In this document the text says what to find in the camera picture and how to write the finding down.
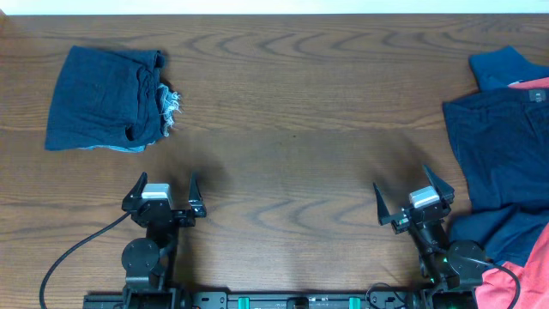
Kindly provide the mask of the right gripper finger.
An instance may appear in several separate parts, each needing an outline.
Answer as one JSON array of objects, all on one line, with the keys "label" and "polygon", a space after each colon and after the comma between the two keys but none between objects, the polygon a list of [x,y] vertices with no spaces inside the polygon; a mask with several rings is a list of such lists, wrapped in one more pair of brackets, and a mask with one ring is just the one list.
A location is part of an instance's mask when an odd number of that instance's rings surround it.
[{"label": "right gripper finger", "polygon": [[378,220],[387,220],[390,217],[390,214],[383,200],[382,193],[380,192],[376,183],[373,183],[372,186],[373,186],[373,190],[374,190],[376,202],[377,202],[377,218]]},{"label": "right gripper finger", "polygon": [[455,198],[455,189],[439,178],[427,165],[423,165],[423,169],[431,186],[437,192],[440,199],[445,202],[453,202]]}]

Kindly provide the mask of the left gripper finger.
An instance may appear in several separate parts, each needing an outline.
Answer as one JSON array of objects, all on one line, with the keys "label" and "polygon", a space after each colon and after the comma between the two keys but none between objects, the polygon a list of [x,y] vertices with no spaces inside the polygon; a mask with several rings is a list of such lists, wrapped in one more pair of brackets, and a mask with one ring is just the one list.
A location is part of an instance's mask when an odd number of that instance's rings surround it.
[{"label": "left gripper finger", "polygon": [[142,172],[139,179],[136,181],[135,185],[124,197],[123,201],[133,202],[134,200],[140,199],[142,197],[142,192],[144,190],[144,187],[146,186],[147,183],[148,183],[148,175],[146,172]]},{"label": "left gripper finger", "polygon": [[188,201],[189,202],[202,201],[202,195],[198,186],[198,177],[196,173],[192,173],[190,177]]}]

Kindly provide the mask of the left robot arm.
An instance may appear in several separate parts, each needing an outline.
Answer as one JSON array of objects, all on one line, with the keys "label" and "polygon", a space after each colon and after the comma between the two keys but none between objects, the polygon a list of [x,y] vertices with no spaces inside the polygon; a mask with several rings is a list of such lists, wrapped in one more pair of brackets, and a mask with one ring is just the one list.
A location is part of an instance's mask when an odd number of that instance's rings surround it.
[{"label": "left robot arm", "polygon": [[146,173],[124,197],[122,210],[146,229],[146,236],[132,240],[121,256],[126,272],[123,308],[193,307],[190,293],[172,277],[179,230],[207,216],[196,175],[190,178],[188,204],[187,209],[174,209],[170,185],[150,184]]}]

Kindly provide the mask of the navy blue shorts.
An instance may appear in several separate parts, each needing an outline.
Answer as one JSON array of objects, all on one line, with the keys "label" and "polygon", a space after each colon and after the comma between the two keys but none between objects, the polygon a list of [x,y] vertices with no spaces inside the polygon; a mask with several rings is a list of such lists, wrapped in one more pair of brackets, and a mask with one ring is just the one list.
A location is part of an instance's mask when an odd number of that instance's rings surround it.
[{"label": "navy blue shorts", "polygon": [[526,264],[548,223],[548,92],[500,88],[443,104],[449,143],[468,184],[470,215],[453,240],[498,263]]}]

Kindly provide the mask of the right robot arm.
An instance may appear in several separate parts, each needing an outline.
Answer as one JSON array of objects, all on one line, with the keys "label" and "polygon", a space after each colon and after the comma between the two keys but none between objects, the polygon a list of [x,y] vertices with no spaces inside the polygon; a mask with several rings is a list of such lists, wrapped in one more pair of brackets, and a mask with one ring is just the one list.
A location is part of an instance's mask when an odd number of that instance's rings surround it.
[{"label": "right robot arm", "polygon": [[390,214],[377,185],[377,219],[394,233],[408,233],[419,252],[419,266],[430,283],[414,291],[395,291],[394,308],[476,308],[474,290],[482,283],[486,254],[472,240],[451,241],[443,228],[454,202],[454,188],[423,166],[429,185],[408,195],[408,206]]}]

